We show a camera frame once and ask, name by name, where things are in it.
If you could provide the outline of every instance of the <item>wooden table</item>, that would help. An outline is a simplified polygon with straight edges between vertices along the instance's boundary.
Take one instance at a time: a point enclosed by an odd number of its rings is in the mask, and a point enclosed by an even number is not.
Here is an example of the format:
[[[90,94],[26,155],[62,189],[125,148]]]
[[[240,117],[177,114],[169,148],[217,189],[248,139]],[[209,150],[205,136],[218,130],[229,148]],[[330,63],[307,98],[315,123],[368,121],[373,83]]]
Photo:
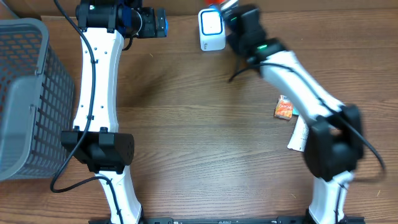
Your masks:
[[[81,46],[64,20],[45,22],[50,44],[80,88]],[[272,12],[262,15],[334,96],[358,105],[366,137],[388,178],[353,184],[345,212],[368,223],[398,223],[398,9]],[[135,40],[120,59],[120,132],[132,133],[131,171],[148,217],[265,218],[303,215],[312,175],[286,148],[295,120],[273,118],[279,92],[249,72],[232,84],[227,48],[204,53],[197,16],[169,17],[166,39]],[[376,175],[369,151],[358,176]],[[57,187],[91,177],[73,160]],[[87,223],[109,217],[98,182],[53,194],[50,180],[0,184],[0,223]]]

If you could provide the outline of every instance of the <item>cable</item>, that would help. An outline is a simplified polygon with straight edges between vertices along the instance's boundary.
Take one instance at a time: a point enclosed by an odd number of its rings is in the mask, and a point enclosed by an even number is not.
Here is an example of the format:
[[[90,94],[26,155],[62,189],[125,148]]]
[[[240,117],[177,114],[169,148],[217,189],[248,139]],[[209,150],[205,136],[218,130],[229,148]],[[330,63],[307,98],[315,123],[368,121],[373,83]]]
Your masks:
[[[238,75],[242,74],[242,73],[245,72],[245,71],[248,71],[248,70],[251,70],[251,69],[261,68],[262,66],[274,66],[274,67],[284,68],[284,69],[286,69],[286,70],[288,70],[288,71],[294,73],[296,76],[298,76],[299,79],[301,79],[301,81],[303,81],[304,84],[308,87],[308,89],[310,89],[310,91],[312,92],[312,94],[321,102],[321,104],[322,104],[326,109],[328,109],[333,115],[335,115],[335,116],[339,119],[339,121],[341,121],[353,134],[355,134],[355,135],[362,141],[362,143],[363,143],[365,146],[367,146],[367,147],[370,149],[370,151],[376,156],[376,158],[377,158],[377,160],[379,161],[380,166],[381,166],[381,174],[378,175],[379,180],[382,180],[383,178],[385,178],[385,176],[386,176],[386,165],[385,165],[385,163],[384,163],[384,161],[383,161],[381,155],[378,153],[378,151],[372,146],[372,144],[371,144],[368,140],[366,140],[366,139],[362,136],[362,134],[360,134],[357,130],[355,130],[354,127],[352,127],[352,125],[350,125],[346,120],[344,120],[344,119],[340,116],[340,114],[338,114],[335,110],[331,109],[331,108],[325,103],[325,100],[323,100],[323,99],[318,95],[318,93],[313,89],[313,87],[309,84],[309,82],[308,82],[298,71],[294,70],[294,69],[291,68],[291,67],[288,67],[288,66],[285,66],[285,65],[281,65],[281,64],[278,64],[278,63],[266,63],[266,62],[262,62],[262,63],[259,63],[259,64],[250,65],[250,66],[248,66],[248,67],[246,67],[246,68],[244,68],[244,69],[242,69],[242,70],[236,72],[236,73],[228,80],[228,82],[232,82],[232,81],[234,80],[234,78],[236,78]],[[376,180],[377,180],[377,179],[375,179],[375,178],[371,178],[371,179],[355,179],[353,182],[375,182]],[[345,185],[346,185],[346,184],[350,184],[351,182],[352,182],[352,181],[350,181],[350,182],[345,182],[345,183],[343,183],[343,184],[340,184],[340,188],[339,188],[338,196],[337,196],[336,210],[335,210],[335,214],[336,214],[336,215],[335,215],[335,222],[336,222],[336,224],[339,224],[339,221],[338,221],[338,207],[339,207],[339,204],[340,204],[341,191],[342,191],[343,189],[346,189]]]
[[[70,17],[68,16],[68,14],[63,10],[63,8],[62,8],[62,6],[59,4],[58,0],[54,0],[54,3],[55,3],[55,5],[57,6],[58,10],[59,10],[59,11],[62,13],[62,15],[66,18],[66,20],[67,20],[67,21],[73,26],[73,28],[79,33],[81,39],[83,39],[84,43],[86,44],[87,49],[88,49],[88,51],[89,51],[89,53],[90,53],[91,67],[92,67],[92,70],[93,70],[93,74],[92,74],[93,78],[92,78],[92,83],[91,83],[90,106],[89,106],[89,108],[88,108],[88,116],[87,116],[86,127],[85,127],[85,129],[84,129],[84,131],[83,131],[83,134],[81,135],[80,140],[77,142],[75,148],[74,148],[74,149],[72,150],[72,152],[69,154],[69,156],[68,156],[68,158],[66,159],[66,161],[62,164],[61,168],[55,173],[54,178],[52,179],[51,184],[50,184],[50,189],[51,189],[51,191],[54,192],[54,193],[62,193],[62,192],[67,192],[67,191],[69,191],[69,190],[72,190],[72,189],[74,189],[74,188],[76,188],[76,187],[79,187],[79,186],[81,186],[81,185],[83,185],[83,184],[85,184],[85,183],[88,183],[88,182],[92,181],[92,180],[100,180],[100,179],[103,179],[103,180],[106,181],[106,184],[109,185],[109,188],[110,188],[111,191],[112,191],[113,202],[114,202],[114,204],[115,204],[117,214],[119,215],[120,223],[123,224],[123,218],[122,218],[121,211],[120,211],[120,209],[119,209],[118,200],[117,200],[117,198],[116,198],[116,193],[115,193],[115,191],[114,191],[114,188],[113,188],[113,185],[112,185],[112,181],[111,181],[109,178],[107,178],[107,177],[102,177],[102,176],[92,177],[92,178],[83,180],[83,181],[81,181],[81,182],[79,182],[79,183],[77,183],[77,184],[74,184],[74,185],[72,185],[72,186],[70,186],[70,187],[66,187],[66,188],[64,188],[64,189],[55,189],[55,188],[54,188],[54,185],[55,185],[57,179],[60,177],[60,175],[61,175],[61,173],[63,172],[63,170],[65,170],[65,168],[67,167],[69,161],[70,161],[71,158],[75,155],[75,153],[77,152],[77,150],[79,150],[80,145],[81,145],[82,142],[84,141],[84,139],[85,139],[85,137],[86,137],[86,135],[87,135],[88,129],[90,128],[91,120],[92,120],[92,117],[93,117],[93,106],[94,106],[94,97],[95,97],[95,83],[96,83],[96,70],[95,70],[96,60],[95,60],[95,58],[94,58],[94,53],[93,53],[93,50],[91,49],[90,43],[88,42],[87,38],[84,36],[84,34],[82,33],[82,31],[79,29],[79,27],[77,27],[77,25],[70,19]]]
[[[236,54],[236,63],[235,63],[234,73],[238,73],[239,72],[239,67],[241,66],[241,61],[242,61],[241,56]]]
[[[123,48],[122,51],[129,50],[131,45],[132,45],[132,37],[130,37],[129,44],[127,45],[127,47]]]

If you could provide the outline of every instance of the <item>gray plastic basket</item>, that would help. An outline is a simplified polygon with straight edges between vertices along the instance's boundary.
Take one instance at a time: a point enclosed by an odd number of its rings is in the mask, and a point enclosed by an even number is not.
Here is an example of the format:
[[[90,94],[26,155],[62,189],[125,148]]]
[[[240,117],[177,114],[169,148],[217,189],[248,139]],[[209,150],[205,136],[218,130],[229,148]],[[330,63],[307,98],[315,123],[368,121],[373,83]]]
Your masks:
[[[74,88],[41,21],[0,21],[0,180],[49,178],[59,169]]]

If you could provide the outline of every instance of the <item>small white box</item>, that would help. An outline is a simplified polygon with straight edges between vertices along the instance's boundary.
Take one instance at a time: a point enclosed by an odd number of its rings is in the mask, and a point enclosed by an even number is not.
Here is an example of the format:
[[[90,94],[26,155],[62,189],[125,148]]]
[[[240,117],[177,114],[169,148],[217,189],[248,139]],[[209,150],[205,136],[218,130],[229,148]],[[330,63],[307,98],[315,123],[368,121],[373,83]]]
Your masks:
[[[222,50],[225,48],[225,25],[223,18],[215,9],[199,12],[200,48],[202,51]]]

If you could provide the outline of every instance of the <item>blue component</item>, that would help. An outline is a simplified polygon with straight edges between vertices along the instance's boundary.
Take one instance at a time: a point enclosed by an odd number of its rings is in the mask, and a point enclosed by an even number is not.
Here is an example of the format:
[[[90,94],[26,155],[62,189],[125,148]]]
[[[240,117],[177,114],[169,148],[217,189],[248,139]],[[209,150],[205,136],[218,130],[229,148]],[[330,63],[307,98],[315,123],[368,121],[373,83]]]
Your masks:
[[[169,22],[167,21],[167,19],[165,19],[165,20],[166,20],[166,30],[164,30],[164,32],[166,33],[166,36],[167,36],[167,33],[169,31]]]
[[[293,107],[293,115],[296,115],[296,116],[300,115],[300,112],[297,110],[297,108],[295,106]]]
[[[131,9],[126,5],[123,5],[122,9],[122,20],[124,26],[117,26],[117,30],[119,33],[124,37],[126,35],[126,27],[132,27],[132,20],[131,20]]]
[[[209,8],[210,8],[210,9],[214,9],[214,10],[217,10],[217,11],[218,11],[218,9],[217,9],[217,7],[216,7],[215,5],[211,5]]]

